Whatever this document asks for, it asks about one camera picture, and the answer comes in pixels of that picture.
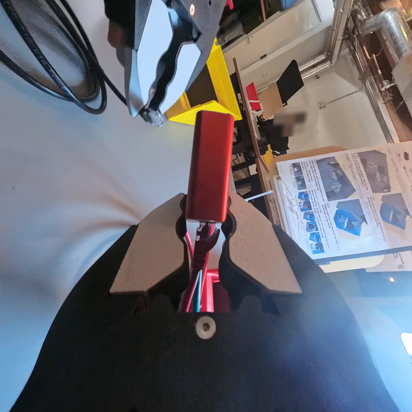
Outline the clear clipboard clip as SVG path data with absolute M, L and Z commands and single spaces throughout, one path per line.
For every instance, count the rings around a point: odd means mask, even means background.
M 282 229 L 306 254 L 312 256 L 306 220 L 303 219 L 298 200 L 294 196 L 296 191 L 290 192 L 281 176 L 275 175 L 273 183 Z

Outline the brown and black cardboard panel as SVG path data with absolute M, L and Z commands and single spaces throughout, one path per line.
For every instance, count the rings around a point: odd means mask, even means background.
M 269 120 L 273 118 L 275 112 L 286 106 L 288 100 L 292 98 L 303 85 L 304 83 L 297 61 L 293 59 L 280 78 L 258 94 L 263 107 L 263 119 Z

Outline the red plastic bin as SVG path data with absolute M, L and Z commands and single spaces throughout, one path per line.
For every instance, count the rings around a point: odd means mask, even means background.
M 218 269 L 208 269 L 202 278 L 200 312 L 229 313 L 229 295 L 220 282 Z

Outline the red ethernet splitter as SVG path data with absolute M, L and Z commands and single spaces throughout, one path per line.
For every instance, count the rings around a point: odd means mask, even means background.
M 223 223 L 229 202 L 234 117 L 198 111 L 194 125 L 185 218 Z

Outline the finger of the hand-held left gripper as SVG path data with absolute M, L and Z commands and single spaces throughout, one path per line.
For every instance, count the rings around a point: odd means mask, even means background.
M 195 43 L 185 43 L 179 48 L 176 67 L 171 80 L 167 82 L 165 96 L 159 105 L 161 114 L 164 114 L 185 92 L 200 54 Z
M 160 79 L 159 64 L 173 37 L 163 1 L 135 1 L 131 47 L 127 48 L 127 106 L 132 116 L 148 107 Z

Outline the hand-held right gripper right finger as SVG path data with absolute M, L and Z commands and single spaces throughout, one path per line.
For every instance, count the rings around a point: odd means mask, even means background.
M 271 222 L 234 191 L 229 191 L 219 278 L 231 295 L 301 294 Z

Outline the yellow plastic bin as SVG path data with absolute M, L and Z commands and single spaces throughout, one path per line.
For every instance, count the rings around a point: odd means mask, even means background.
M 241 120 L 237 96 L 217 39 L 214 40 L 209 58 L 187 91 L 166 111 L 169 121 L 194 125 L 198 111 L 230 114 Z

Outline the white document stand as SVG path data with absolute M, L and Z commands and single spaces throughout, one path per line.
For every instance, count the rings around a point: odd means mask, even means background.
M 253 200 L 255 200 L 255 199 L 262 198 L 262 197 L 264 197 L 264 196 L 270 195 L 270 194 L 272 194 L 272 193 L 274 193 L 274 191 L 273 191 L 273 190 L 269 190 L 269 191 L 262 192 L 262 193 L 259 193 L 259 194 L 257 194 L 257 195 L 254 195 L 254 196 L 245 198 L 245 200 L 246 200 L 247 202 L 250 202 L 250 201 L 253 201 Z

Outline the silver ventilation duct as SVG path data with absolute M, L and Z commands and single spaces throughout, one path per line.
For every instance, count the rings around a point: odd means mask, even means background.
M 399 61 L 411 54 L 412 32 L 403 14 L 398 8 L 388 8 L 368 17 L 359 26 L 361 34 L 381 31 L 388 48 L 393 52 L 393 59 Z

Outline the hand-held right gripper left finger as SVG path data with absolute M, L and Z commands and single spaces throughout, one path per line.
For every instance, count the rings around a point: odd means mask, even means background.
M 111 295 L 180 295 L 187 288 L 185 199 L 178 193 L 141 220 L 112 283 Z

